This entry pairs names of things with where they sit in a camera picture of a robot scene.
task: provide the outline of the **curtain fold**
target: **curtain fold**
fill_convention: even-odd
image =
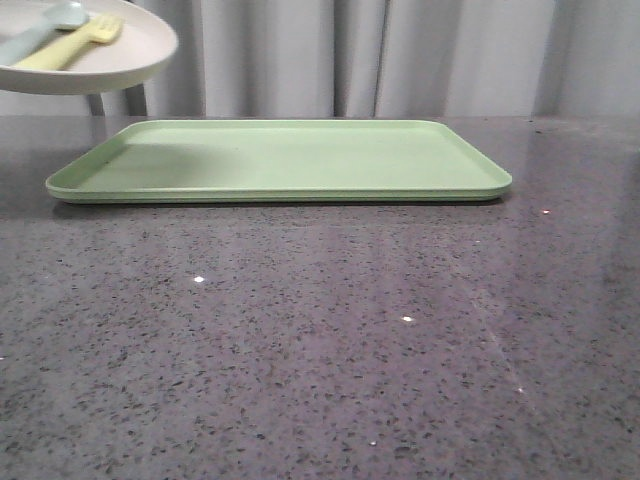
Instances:
[[[638,0],[133,1],[180,47],[106,115],[640,116]],[[0,92],[0,114],[95,100]]]

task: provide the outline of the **white plate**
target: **white plate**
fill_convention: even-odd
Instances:
[[[113,13],[124,19],[120,37],[97,45],[65,71],[0,66],[0,89],[49,95],[81,95],[142,83],[168,63],[178,37],[163,20],[124,0],[80,0],[90,16]],[[0,0],[0,42],[29,28],[59,0]]]

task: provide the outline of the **yellow fork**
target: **yellow fork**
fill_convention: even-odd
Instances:
[[[14,67],[29,70],[62,70],[74,60],[88,44],[112,43],[122,31],[120,17],[103,13],[73,33],[29,55]]]

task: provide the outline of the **fork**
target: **fork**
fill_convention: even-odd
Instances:
[[[89,20],[78,2],[67,0],[47,8],[30,28],[0,44],[0,65],[11,65],[47,43],[56,30],[76,30]]]
[[[13,65],[28,70],[62,70],[76,59],[87,45],[112,43],[122,31],[123,19],[103,13],[66,37],[38,50]]]

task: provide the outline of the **tray rim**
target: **tray rim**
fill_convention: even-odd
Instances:
[[[453,137],[466,150],[480,157],[485,162],[484,167],[489,167],[494,173],[503,177],[501,183],[496,183],[487,189],[450,189],[450,188],[403,188],[403,189],[363,189],[363,188],[287,188],[285,190],[251,190],[243,188],[203,188],[203,187],[172,187],[172,188],[134,188],[113,191],[82,191],[77,188],[65,187],[56,184],[59,177],[73,171],[78,164],[83,164],[87,159],[95,157],[98,163],[104,163],[104,157],[109,150],[114,152],[121,148],[126,140],[134,136],[140,130],[170,126],[172,128],[193,127],[206,128],[208,125],[224,125],[226,127],[240,126],[251,128],[301,128],[318,125],[342,123],[347,127],[362,127],[368,125],[390,125],[398,127],[412,126],[424,127],[429,125],[440,130],[446,136]],[[132,123],[115,135],[99,143],[73,160],[68,165],[51,174],[45,181],[49,194],[59,200],[68,203],[243,203],[243,202],[376,202],[376,201],[424,201],[424,202],[451,202],[451,201],[488,201],[501,197],[510,190],[513,178],[501,166],[488,158],[477,148],[453,131],[444,123],[432,120],[420,119],[153,119]]]

